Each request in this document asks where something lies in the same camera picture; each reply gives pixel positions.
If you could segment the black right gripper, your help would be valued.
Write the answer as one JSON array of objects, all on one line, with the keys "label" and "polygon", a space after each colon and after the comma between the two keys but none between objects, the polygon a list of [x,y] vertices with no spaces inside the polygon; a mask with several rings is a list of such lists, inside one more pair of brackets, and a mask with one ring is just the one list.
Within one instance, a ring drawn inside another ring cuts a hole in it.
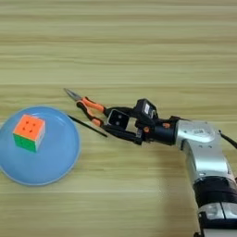
[{"label": "black right gripper", "polygon": [[[124,116],[135,118],[136,113],[133,108],[126,106],[112,106],[106,109],[105,115],[121,119]],[[103,129],[111,135],[141,145],[145,142],[157,142],[166,145],[174,145],[176,142],[176,129],[179,117],[171,116],[168,119],[156,118],[151,124],[145,124],[141,120],[137,120],[135,126],[142,131],[142,138],[138,137],[134,132],[126,131],[120,127],[112,125],[104,125]]]}]

